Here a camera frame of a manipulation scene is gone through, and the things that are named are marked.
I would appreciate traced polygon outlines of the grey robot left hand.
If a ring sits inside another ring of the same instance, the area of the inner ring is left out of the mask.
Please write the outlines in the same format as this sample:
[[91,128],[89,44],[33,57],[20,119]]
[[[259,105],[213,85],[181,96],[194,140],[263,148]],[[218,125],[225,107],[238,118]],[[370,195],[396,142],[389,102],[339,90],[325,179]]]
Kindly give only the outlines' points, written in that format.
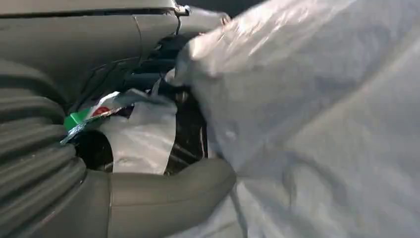
[[109,174],[61,144],[66,115],[121,86],[179,25],[162,9],[1,15],[1,237],[162,238],[213,213],[236,180],[224,160]]

